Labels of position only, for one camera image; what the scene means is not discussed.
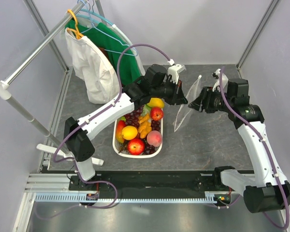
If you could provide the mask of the clear polka dot zip bag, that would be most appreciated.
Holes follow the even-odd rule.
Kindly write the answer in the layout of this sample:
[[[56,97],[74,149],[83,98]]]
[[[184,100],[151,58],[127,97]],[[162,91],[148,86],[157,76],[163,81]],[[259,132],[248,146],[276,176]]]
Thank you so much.
[[[188,100],[188,104],[183,104],[180,106],[176,119],[174,122],[174,132],[177,132],[180,128],[185,127],[188,122],[190,117],[192,116],[193,109],[189,108],[189,104],[192,103],[200,94],[201,92],[201,82],[202,75],[199,75],[197,80],[192,84],[190,87],[186,99]]]

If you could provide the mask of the pink peach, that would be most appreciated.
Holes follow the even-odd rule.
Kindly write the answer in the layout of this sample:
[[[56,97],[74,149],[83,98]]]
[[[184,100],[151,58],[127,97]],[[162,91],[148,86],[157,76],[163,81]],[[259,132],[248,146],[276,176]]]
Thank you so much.
[[[162,134],[159,131],[153,130],[147,135],[148,144],[159,147],[162,144]]]

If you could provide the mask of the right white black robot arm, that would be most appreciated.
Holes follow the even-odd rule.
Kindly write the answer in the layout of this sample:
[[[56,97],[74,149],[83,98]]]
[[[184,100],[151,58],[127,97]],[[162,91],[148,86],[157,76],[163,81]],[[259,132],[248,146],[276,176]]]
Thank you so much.
[[[253,165],[254,179],[231,166],[215,168],[212,186],[227,186],[243,196],[249,212],[259,213],[287,209],[290,205],[290,183],[280,169],[267,140],[264,117],[257,105],[249,103],[249,84],[245,79],[228,81],[227,92],[204,87],[188,106],[199,112],[226,112],[242,137]]]

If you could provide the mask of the dark purple grape bunch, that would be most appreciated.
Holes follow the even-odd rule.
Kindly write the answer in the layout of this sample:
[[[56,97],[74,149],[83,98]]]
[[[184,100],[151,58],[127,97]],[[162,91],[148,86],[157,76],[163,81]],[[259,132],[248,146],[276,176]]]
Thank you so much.
[[[131,113],[125,114],[125,124],[126,126],[134,126],[136,128],[139,127],[139,117],[141,116],[141,113],[143,112],[143,107],[140,107],[139,109],[136,109],[132,111]]]

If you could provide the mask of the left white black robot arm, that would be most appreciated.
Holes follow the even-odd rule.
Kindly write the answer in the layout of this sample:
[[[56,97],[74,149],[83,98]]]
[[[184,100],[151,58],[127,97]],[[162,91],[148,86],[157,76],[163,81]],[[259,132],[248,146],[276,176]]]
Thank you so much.
[[[179,79],[179,74],[185,69],[180,64],[167,69],[153,64],[145,75],[126,85],[114,99],[98,110],[78,120],[70,117],[65,121],[64,143],[72,153],[81,177],[79,183],[84,189],[91,190],[97,183],[91,161],[95,148],[91,141],[108,125],[149,103],[151,98],[164,99],[169,105],[187,104]]]

